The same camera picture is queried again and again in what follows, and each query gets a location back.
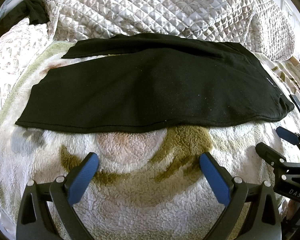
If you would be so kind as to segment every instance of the bed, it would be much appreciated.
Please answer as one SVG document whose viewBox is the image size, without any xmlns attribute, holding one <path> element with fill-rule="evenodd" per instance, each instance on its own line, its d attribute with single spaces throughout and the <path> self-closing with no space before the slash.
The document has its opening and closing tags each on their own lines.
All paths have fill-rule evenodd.
<svg viewBox="0 0 300 240">
<path fill-rule="evenodd" d="M 0 38 L 0 228 L 6 237 L 15 239 L 27 181 L 50 182 L 68 173 L 89 151 L 98 153 L 101 166 L 75 210 L 98 239 L 148 239 L 150 235 L 202 239 L 223 206 L 200 176 L 198 153 L 210 151 L 231 175 L 250 183 L 274 182 L 271 168 L 255 153 L 260 141 L 300 162 L 300 152 L 274 133 L 280 125 L 300 132 L 297 109 L 277 123 L 180 126 L 144 134 L 66 134 L 14 125 L 32 85 L 50 68 L 79 61 L 61 59 L 74 42 L 120 33 L 239 42 L 254 52 L 287 97 L 293 93 L 300 100 L 300 63 L 292 57 L 294 34 L 272 0 L 43 1 L 50 22 L 29 25 L 25 18 Z M 280 196 L 277 201 L 284 216 L 287 202 Z M 56 211 L 50 208 L 61 236 L 67 239 Z M 247 208 L 232 236 L 238 233 Z"/>
</svg>

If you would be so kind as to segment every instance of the black cloth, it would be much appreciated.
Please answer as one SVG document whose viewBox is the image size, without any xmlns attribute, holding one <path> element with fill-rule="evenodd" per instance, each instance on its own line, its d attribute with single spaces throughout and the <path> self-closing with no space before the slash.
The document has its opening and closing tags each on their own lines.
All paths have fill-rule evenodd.
<svg viewBox="0 0 300 240">
<path fill-rule="evenodd" d="M 44 24 L 49 21 L 42 0 L 23 0 L 0 20 L 0 37 L 27 16 L 30 25 Z"/>
<path fill-rule="evenodd" d="M 179 124 L 274 122 L 294 108 L 238 43 L 118 35 L 78 41 L 64 57 L 107 53 L 125 54 L 49 70 L 32 87 L 16 124 L 74 133 L 147 132 Z"/>
</svg>

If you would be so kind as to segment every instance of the person's hand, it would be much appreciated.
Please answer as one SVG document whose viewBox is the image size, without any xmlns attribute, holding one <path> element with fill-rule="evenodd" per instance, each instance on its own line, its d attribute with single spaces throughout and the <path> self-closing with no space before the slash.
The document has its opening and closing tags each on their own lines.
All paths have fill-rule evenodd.
<svg viewBox="0 0 300 240">
<path fill-rule="evenodd" d="M 290 220 L 293 215 L 295 214 L 296 212 L 296 206 L 295 206 L 295 201 L 294 200 L 290 200 L 289 203 L 288 203 L 288 212 L 287 212 L 287 220 Z"/>
</svg>

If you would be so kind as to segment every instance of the quilted blanket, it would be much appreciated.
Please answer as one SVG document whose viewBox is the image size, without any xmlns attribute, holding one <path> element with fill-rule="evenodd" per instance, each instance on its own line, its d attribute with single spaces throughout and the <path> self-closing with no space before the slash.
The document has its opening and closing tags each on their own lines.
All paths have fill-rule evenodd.
<svg viewBox="0 0 300 240">
<path fill-rule="evenodd" d="M 141 134 L 70 134 L 16 126 L 32 86 L 49 69 L 89 59 L 60 59 L 70 46 L 73 43 L 63 41 L 50 45 L 24 72 L 0 112 L 0 213 L 6 213 L 14 224 L 29 179 L 53 181 L 92 151 L 98 154 L 100 166 L 74 209 L 95 239 L 201 240 L 223 210 L 200 171 L 198 157 L 202 152 L 210 151 L 231 175 L 249 183 L 274 182 L 272 168 L 255 152 L 258 142 L 270 145 L 289 161 L 300 162 L 296 146 L 275 133 L 279 125 L 300 132 L 296 108 L 275 123 L 249 122 L 225 128 L 178 126 Z M 293 89 L 300 97 L 291 76 L 284 70 L 278 72 L 282 65 L 261 54 L 256 56 L 286 96 Z M 278 196 L 278 205 L 282 200 Z M 52 205 L 50 210 L 61 236 L 68 239 Z"/>
<path fill-rule="evenodd" d="M 239 42 L 271 60 L 287 60 L 294 34 L 273 0 L 63 0 L 55 38 L 163 33 Z"/>
</svg>

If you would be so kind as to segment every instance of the quilted bedspread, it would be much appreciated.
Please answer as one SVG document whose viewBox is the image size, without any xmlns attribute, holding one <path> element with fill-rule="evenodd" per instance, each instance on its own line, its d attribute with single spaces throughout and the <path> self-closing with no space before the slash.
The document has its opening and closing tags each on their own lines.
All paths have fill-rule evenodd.
<svg viewBox="0 0 300 240">
<path fill-rule="evenodd" d="M 294 34 L 273 0 L 63 0 L 57 40 L 164 33 L 239 42 L 271 60 L 287 60 Z"/>
</svg>

